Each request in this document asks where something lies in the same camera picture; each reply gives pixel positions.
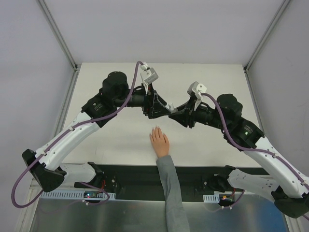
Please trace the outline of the grey sleeved forearm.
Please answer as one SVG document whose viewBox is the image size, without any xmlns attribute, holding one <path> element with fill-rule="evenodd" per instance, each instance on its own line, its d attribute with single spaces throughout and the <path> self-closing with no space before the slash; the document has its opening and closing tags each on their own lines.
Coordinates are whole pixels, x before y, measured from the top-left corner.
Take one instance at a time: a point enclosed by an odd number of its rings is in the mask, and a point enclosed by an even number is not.
<svg viewBox="0 0 309 232">
<path fill-rule="evenodd" d="M 189 222 L 183 207 L 181 188 L 173 160 L 170 155 L 156 161 L 165 197 L 167 230 L 189 232 Z"/>
</svg>

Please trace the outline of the clear nail polish bottle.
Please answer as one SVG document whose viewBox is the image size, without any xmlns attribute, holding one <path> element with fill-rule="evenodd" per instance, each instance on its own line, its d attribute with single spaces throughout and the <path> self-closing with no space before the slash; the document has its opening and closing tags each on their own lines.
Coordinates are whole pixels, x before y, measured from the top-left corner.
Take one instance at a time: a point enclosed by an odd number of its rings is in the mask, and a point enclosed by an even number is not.
<svg viewBox="0 0 309 232">
<path fill-rule="evenodd" d="M 169 106 L 169 110 L 170 110 L 170 112 L 171 112 L 172 114 L 178 112 L 178 109 L 175 108 L 173 105 L 170 105 L 170 106 Z"/>
</svg>

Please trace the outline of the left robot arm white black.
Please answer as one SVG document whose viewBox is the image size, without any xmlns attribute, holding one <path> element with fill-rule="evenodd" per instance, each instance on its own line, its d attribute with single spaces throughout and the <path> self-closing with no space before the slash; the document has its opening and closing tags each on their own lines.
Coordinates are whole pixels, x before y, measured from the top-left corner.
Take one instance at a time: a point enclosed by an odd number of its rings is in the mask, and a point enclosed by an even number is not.
<svg viewBox="0 0 309 232">
<path fill-rule="evenodd" d="M 141 107 L 149 119 L 172 113 L 174 107 L 153 89 L 152 82 L 158 78 L 156 73 L 148 69 L 143 74 L 146 80 L 130 89 L 123 72 L 111 72 L 103 80 L 98 94 L 88 100 L 63 131 L 41 148 L 23 152 L 23 160 L 44 192 L 51 192 L 67 182 L 74 182 L 76 186 L 85 182 L 91 188 L 102 187 L 104 174 L 95 163 L 67 164 L 63 160 L 85 138 L 114 118 L 123 103 L 126 102 L 128 107 Z"/>
</svg>

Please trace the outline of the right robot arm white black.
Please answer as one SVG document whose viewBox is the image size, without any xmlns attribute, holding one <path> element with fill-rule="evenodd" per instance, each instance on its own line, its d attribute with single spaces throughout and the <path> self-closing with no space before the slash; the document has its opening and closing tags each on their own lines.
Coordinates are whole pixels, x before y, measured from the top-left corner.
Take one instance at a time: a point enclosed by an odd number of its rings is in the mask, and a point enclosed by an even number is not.
<svg viewBox="0 0 309 232">
<path fill-rule="evenodd" d="M 201 123 L 221 130 L 224 139 L 256 161 L 269 178 L 248 174 L 238 168 L 226 166 L 223 174 L 218 174 L 209 185 L 216 191 L 230 188 L 242 189 L 259 195 L 272 203 L 291 218 L 305 216 L 309 212 L 309 178 L 295 168 L 271 144 L 265 134 L 253 122 L 242 117 L 243 105 L 233 94 L 222 94 L 214 98 L 206 94 L 215 108 L 190 97 L 176 111 L 169 115 L 184 127 L 193 128 Z"/>
</svg>

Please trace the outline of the person hand long nails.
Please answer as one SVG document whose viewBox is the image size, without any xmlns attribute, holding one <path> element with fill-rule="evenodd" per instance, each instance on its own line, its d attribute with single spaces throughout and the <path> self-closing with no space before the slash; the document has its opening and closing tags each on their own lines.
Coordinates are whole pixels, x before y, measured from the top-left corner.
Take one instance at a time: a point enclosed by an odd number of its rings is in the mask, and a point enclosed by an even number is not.
<svg viewBox="0 0 309 232">
<path fill-rule="evenodd" d="M 158 159 L 169 154 L 169 140 L 167 136 L 162 132 L 160 127 L 156 126 L 155 128 L 153 128 L 149 137 L 153 150 Z"/>
</svg>

